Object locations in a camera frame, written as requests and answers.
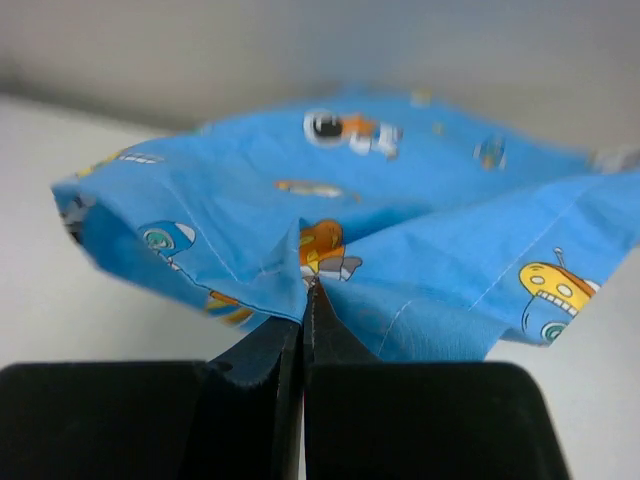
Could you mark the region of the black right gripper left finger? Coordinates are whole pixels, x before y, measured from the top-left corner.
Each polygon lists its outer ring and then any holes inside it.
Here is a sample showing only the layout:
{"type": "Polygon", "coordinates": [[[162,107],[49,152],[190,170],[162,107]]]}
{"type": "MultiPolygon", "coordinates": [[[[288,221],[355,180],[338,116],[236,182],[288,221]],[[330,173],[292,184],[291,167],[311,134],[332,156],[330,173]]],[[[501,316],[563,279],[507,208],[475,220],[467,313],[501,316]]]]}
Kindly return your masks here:
{"type": "Polygon", "coordinates": [[[206,364],[180,479],[296,479],[301,326],[271,317],[206,364]]]}

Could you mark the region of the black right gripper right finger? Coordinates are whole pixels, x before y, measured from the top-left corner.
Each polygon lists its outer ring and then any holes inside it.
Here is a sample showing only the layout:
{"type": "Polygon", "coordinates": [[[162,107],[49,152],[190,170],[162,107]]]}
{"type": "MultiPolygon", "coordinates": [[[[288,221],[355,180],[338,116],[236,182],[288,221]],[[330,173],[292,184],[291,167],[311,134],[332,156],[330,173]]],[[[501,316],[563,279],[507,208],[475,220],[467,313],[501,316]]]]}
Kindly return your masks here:
{"type": "Polygon", "coordinates": [[[308,479],[388,479],[361,437],[355,374],[379,359],[337,316],[323,286],[303,319],[304,446],[308,479]]]}

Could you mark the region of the blue patterned cloth napkin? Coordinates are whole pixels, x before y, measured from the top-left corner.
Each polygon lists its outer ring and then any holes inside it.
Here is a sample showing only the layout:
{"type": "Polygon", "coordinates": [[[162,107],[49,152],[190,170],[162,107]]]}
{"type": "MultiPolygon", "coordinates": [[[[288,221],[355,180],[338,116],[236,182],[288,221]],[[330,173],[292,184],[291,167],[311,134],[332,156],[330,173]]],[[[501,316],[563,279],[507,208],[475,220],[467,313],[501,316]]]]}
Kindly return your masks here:
{"type": "Polygon", "coordinates": [[[125,281],[251,331],[322,286],[387,361],[547,346],[639,243],[639,152],[527,138],[420,94],[343,93],[124,148],[57,182],[125,281]]]}

